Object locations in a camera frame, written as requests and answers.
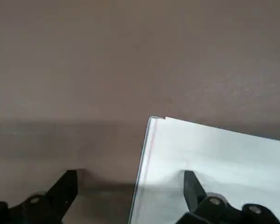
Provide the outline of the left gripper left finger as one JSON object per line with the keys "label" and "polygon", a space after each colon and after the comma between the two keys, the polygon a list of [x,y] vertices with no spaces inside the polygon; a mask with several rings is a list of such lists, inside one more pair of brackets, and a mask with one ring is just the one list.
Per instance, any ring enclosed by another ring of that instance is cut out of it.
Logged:
{"label": "left gripper left finger", "polygon": [[77,195],[77,171],[67,170],[44,194],[34,194],[14,207],[0,201],[0,224],[61,224]]}

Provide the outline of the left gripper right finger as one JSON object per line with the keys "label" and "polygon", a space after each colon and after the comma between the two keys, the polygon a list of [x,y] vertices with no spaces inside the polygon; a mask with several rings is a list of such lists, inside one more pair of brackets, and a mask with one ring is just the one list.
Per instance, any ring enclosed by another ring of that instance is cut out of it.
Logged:
{"label": "left gripper right finger", "polygon": [[188,212],[178,224],[280,224],[271,210],[247,203],[240,210],[220,194],[207,194],[193,171],[184,171],[183,195]]}

